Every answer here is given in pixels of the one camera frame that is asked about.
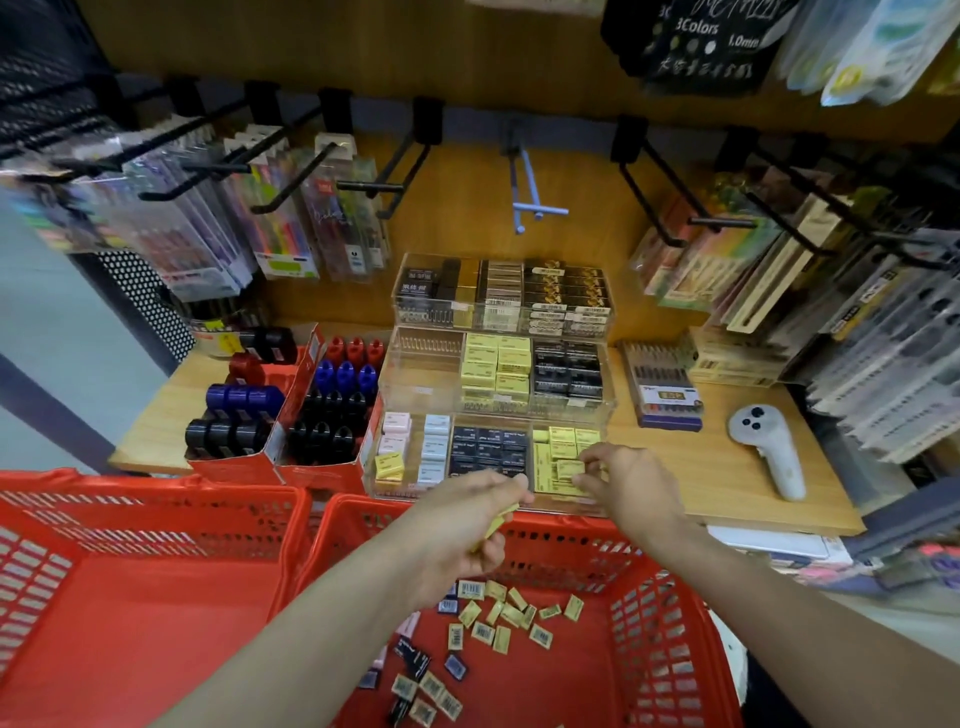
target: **white floor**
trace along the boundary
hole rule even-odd
[[[0,353],[112,443],[165,380],[66,256],[48,249],[2,193]],[[0,470],[64,466],[88,472],[0,409]]]

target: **wooden shelf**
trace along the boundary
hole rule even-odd
[[[321,326],[325,336],[376,330],[355,324]],[[610,360],[618,405],[608,425],[608,439],[652,449],[679,479],[684,506],[692,517],[705,523],[825,536],[863,530],[863,522],[784,387],[701,385],[706,406],[701,432],[640,428],[619,352],[611,350]],[[110,464],[144,473],[191,474],[183,459],[183,430],[190,420],[203,415],[207,386],[223,381],[227,370],[224,360],[190,353],[137,418],[110,457]],[[730,414],[755,402],[776,406],[790,425],[806,479],[803,502],[783,500],[756,450],[738,445],[727,435]]]

